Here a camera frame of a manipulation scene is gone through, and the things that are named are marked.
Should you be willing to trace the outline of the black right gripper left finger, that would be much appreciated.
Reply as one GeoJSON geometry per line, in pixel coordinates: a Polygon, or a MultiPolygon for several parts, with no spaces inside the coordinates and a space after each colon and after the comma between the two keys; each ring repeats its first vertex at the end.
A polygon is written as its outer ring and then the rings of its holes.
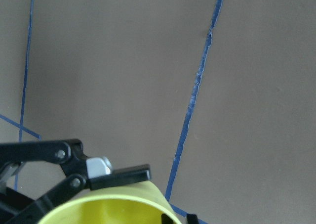
{"type": "Polygon", "coordinates": [[[87,157],[78,139],[28,141],[0,145],[0,222],[36,224],[54,208],[84,189],[98,190],[150,180],[150,166],[114,170],[106,159],[99,165],[87,157]],[[65,178],[36,200],[7,186],[27,162],[44,161],[61,167],[65,178]]]}

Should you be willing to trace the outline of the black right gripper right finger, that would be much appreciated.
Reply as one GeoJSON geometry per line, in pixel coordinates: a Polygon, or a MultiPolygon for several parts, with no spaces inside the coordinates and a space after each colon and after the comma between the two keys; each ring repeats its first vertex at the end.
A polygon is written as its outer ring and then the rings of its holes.
{"type": "MultiPolygon", "coordinates": [[[[174,224],[175,222],[166,214],[161,215],[161,224],[174,224]]],[[[186,215],[187,224],[198,224],[198,217],[195,214],[186,215]]]]}

